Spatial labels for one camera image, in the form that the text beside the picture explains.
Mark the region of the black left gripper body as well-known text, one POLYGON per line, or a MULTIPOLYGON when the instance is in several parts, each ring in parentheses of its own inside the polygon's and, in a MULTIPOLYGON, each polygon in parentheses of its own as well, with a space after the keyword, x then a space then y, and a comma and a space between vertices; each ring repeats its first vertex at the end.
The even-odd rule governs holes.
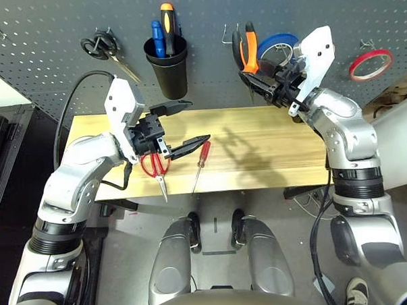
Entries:
POLYGON ((163 139, 165 131, 157 115, 148 114, 139 119, 135 126, 128 128, 128 132, 134 152, 139 157, 159 153, 170 158, 171 151, 163 139))

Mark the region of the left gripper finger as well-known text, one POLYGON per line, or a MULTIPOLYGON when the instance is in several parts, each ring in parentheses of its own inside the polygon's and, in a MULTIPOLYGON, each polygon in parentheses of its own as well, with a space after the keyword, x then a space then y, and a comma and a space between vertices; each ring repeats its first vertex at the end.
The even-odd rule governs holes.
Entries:
POLYGON ((183 101, 182 99, 171 100, 171 101, 167 101, 167 102, 152 106, 149 108, 149 111, 150 111, 151 115, 171 116, 171 115, 174 115, 180 111, 183 111, 191 106, 193 106, 193 102, 191 102, 191 101, 183 101))
POLYGON ((210 137, 211 136, 207 134, 204 136, 195 136, 189 140, 183 141, 182 145, 171 150, 169 159, 176 160, 193 153, 197 148, 201 147, 207 140, 209 140, 210 137))

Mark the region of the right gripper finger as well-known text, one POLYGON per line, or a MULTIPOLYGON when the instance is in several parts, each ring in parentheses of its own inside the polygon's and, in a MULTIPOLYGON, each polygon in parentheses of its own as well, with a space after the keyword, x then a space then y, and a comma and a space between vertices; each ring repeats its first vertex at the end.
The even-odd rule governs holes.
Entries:
POLYGON ((259 71, 264 76, 275 76, 277 72, 282 70, 282 66, 275 64, 269 59, 259 60, 259 71))
POLYGON ((264 81, 260 75, 248 72, 239 72, 243 83, 251 90, 261 95, 266 101, 275 101, 277 87, 264 81))

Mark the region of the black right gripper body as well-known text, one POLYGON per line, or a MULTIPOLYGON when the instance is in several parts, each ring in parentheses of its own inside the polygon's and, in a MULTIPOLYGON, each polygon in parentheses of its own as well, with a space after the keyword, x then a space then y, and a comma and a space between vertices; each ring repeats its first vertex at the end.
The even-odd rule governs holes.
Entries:
POLYGON ((305 67, 303 61, 273 67, 269 77, 273 78, 275 83, 268 87, 265 100, 276 107, 290 107, 300 93, 298 86, 306 80, 305 67))

